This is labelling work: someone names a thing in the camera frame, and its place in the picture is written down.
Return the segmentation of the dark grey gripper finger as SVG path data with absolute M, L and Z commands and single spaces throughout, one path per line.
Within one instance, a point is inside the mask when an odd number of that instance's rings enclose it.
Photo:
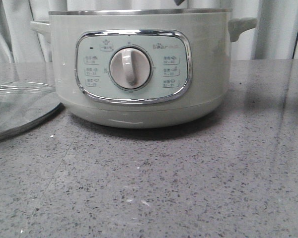
M 187 0 L 174 0 L 174 2 L 177 6 L 187 6 L 188 5 Z

